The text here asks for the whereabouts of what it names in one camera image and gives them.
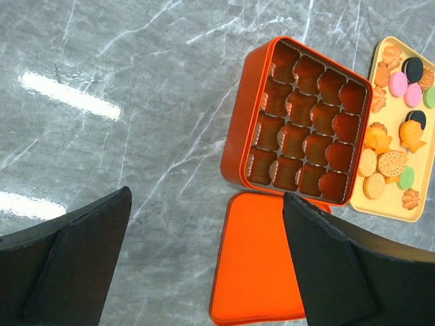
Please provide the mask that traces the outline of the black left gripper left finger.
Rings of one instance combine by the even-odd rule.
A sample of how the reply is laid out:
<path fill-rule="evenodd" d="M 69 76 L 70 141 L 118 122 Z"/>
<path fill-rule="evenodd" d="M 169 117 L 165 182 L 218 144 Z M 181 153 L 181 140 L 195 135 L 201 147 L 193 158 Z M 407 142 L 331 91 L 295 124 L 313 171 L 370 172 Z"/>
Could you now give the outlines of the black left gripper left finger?
<path fill-rule="evenodd" d="M 123 187 L 1 237 L 2 325 L 98 325 L 131 214 Z"/>

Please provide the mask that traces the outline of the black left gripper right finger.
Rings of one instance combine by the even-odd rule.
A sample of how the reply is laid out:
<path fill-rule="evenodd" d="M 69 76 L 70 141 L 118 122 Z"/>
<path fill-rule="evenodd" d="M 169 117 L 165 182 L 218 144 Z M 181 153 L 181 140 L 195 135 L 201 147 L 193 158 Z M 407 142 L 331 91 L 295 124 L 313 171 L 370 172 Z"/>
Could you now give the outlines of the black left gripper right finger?
<path fill-rule="evenodd" d="M 434 253 L 283 196 L 283 222 L 309 325 L 433 325 Z"/>

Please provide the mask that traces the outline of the orange fish shaped cookie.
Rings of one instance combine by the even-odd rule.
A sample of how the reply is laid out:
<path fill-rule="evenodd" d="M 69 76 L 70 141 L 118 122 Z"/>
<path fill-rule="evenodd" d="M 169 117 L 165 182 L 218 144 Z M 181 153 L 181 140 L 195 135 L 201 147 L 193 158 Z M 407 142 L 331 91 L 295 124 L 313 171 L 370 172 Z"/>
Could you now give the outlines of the orange fish shaped cookie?
<path fill-rule="evenodd" d="M 419 122 L 409 120 L 403 123 L 399 129 L 400 146 L 408 148 L 411 153 L 416 153 L 426 145 L 426 142 L 421 140 L 422 134 L 423 130 Z"/>

